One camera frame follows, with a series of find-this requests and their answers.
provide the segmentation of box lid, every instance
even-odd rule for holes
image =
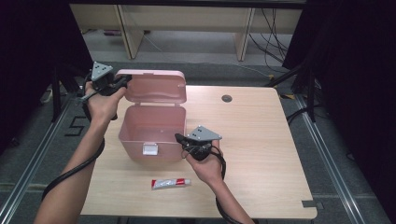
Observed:
[[[125,98],[135,103],[172,103],[187,101],[186,79],[179,71],[121,69],[116,77],[131,75]]]

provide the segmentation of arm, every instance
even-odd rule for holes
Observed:
[[[213,141],[212,144],[219,148],[219,140]],[[209,155],[203,161],[196,161],[192,156],[187,156],[186,160],[198,177],[213,190],[228,216],[244,224],[254,223],[221,178],[221,165],[216,156]]]
[[[92,84],[87,84],[87,92]],[[117,112],[125,88],[111,96],[94,95],[88,102],[92,122],[62,174],[91,157],[102,143],[108,124]],[[77,223],[90,186],[94,162],[50,191],[40,204],[35,223]]]

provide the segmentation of hand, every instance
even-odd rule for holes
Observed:
[[[85,87],[86,94],[93,91],[92,83],[87,82]],[[118,91],[110,96],[102,96],[99,93],[95,94],[88,100],[88,108],[91,113],[92,121],[101,120],[110,122],[116,116],[117,107],[120,99],[125,94],[126,89],[120,88]]]
[[[213,140],[212,146],[219,149],[219,140]],[[209,187],[223,181],[221,178],[221,163],[215,155],[209,154],[209,156],[207,156],[203,161],[197,161],[191,155],[188,155],[186,160],[189,162],[197,176]]]

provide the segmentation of red and white tube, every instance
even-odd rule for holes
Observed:
[[[151,181],[151,189],[170,189],[186,187],[191,184],[190,179],[178,178],[178,179],[153,179]]]

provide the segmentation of pink plastic box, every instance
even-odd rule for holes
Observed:
[[[120,70],[131,75],[125,98],[134,103],[125,112],[119,139],[131,159],[180,160],[175,133],[186,132],[186,80],[179,71]]]

